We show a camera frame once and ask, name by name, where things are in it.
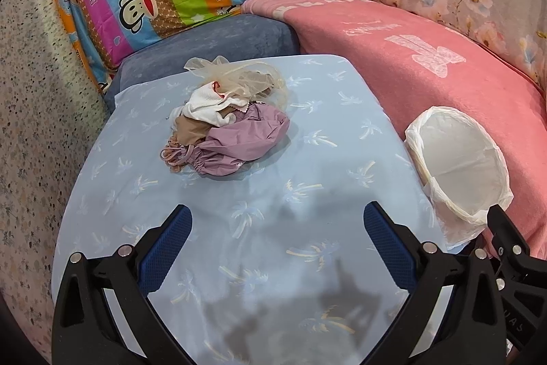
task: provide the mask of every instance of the blue bedsheet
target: blue bedsheet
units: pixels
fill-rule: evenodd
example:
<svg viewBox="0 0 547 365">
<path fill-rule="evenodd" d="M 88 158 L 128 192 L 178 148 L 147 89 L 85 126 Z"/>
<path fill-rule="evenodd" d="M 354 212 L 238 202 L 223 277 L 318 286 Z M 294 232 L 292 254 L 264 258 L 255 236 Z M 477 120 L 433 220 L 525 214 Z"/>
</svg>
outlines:
<svg viewBox="0 0 547 365">
<path fill-rule="evenodd" d="M 365 205 L 379 201 L 396 223 L 444 249 L 441 232 L 403 143 L 347 60 L 267 61 L 285 76 L 291 126 L 265 157 L 227 177 L 174 174 L 159 158 L 171 133 L 166 118 L 199 78 L 177 74 L 118 95 L 68 202 L 54 297 L 70 253 L 111 255 L 182 203 L 192 233 L 149 298 L 198 365 L 357 364 L 366 356 L 406 294 L 365 232 Z"/>
</svg>

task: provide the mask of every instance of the blue gripper pad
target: blue gripper pad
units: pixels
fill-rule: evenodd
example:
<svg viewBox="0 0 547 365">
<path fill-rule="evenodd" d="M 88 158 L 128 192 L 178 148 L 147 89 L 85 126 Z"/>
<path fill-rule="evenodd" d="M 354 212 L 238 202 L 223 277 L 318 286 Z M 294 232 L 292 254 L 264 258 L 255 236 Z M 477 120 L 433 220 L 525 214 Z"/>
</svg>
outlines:
<svg viewBox="0 0 547 365">
<path fill-rule="evenodd" d="M 393 281 L 399 288 L 412 293 L 417 285 L 416 262 L 395 230 L 382 215 L 383 209 L 380 210 L 381 208 L 378 209 L 378 207 L 379 205 L 375 202 L 369 203 L 365 207 L 365 229 L 387 266 Z"/>
<path fill-rule="evenodd" d="M 160 288 L 192 231 L 190 209 L 179 206 L 176 211 L 171 222 L 140 262 L 138 286 L 144 296 Z"/>
</svg>

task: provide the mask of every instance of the pink couch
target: pink couch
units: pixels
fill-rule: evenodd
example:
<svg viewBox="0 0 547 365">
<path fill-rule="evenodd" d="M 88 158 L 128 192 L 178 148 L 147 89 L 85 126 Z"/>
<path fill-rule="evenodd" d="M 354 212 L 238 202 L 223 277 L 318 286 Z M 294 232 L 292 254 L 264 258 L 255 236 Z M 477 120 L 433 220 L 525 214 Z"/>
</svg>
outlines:
<svg viewBox="0 0 547 365">
<path fill-rule="evenodd" d="M 507 161 L 508 214 L 545 258 L 547 114 L 533 82 L 460 33 L 369 0 L 248 0 L 243 11 L 291 25 L 304 53 L 350 60 L 401 137 L 433 105 L 480 122 Z"/>
</svg>

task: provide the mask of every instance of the gray-blue cushion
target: gray-blue cushion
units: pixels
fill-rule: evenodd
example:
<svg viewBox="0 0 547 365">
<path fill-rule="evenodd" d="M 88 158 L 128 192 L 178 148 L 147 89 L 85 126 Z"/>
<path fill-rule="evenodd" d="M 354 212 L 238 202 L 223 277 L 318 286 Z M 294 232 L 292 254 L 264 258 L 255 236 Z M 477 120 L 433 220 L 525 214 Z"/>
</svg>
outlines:
<svg viewBox="0 0 547 365">
<path fill-rule="evenodd" d="M 118 92 L 182 73 L 193 57 L 212 61 L 222 55 L 228 61 L 244 61 L 299 52 L 298 38 L 289 25 L 253 14 L 230 16 L 170 36 L 125 58 L 105 101 L 112 112 Z"/>
</svg>

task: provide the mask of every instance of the silver screw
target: silver screw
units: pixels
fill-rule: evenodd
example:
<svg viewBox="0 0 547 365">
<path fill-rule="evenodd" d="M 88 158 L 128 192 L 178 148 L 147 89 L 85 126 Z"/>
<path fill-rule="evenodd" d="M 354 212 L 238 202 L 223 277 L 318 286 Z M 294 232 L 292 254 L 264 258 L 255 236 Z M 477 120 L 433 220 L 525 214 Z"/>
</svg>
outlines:
<svg viewBox="0 0 547 365">
<path fill-rule="evenodd" d="M 70 263 L 78 263 L 81 260 L 81 254 L 79 252 L 75 252 L 70 256 Z"/>
<path fill-rule="evenodd" d="M 481 249 L 481 248 L 475 249 L 475 255 L 478 258 L 480 258 L 481 260 L 484 260 L 486 257 L 488 257 L 486 255 L 486 251 L 484 249 Z"/>
<path fill-rule="evenodd" d="M 423 245 L 423 250 L 426 251 L 428 254 L 434 254 L 437 252 L 437 245 L 434 243 L 431 243 L 430 241 L 426 241 Z"/>
<path fill-rule="evenodd" d="M 118 249 L 118 255 L 120 257 L 127 257 L 132 251 L 133 247 L 131 245 L 123 245 Z"/>
</svg>

